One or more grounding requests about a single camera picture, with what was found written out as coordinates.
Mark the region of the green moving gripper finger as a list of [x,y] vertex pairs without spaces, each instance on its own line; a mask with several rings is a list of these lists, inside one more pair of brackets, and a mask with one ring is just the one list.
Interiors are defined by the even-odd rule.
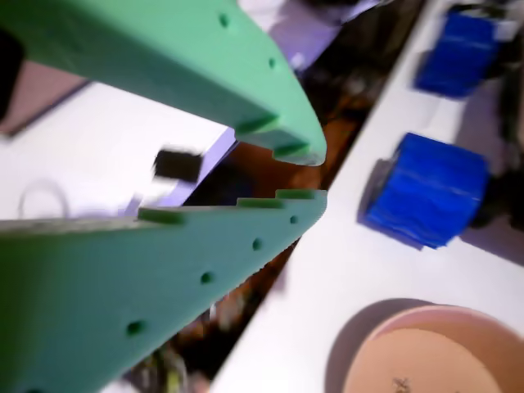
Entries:
[[285,56],[234,1],[4,1],[1,28],[31,61],[227,125],[276,160],[325,160]]

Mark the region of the green fixed gripper finger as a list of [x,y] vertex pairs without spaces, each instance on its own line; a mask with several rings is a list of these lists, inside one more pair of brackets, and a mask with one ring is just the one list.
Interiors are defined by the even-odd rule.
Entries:
[[96,392],[323,215],[323,190],[1,224],[1,389]]

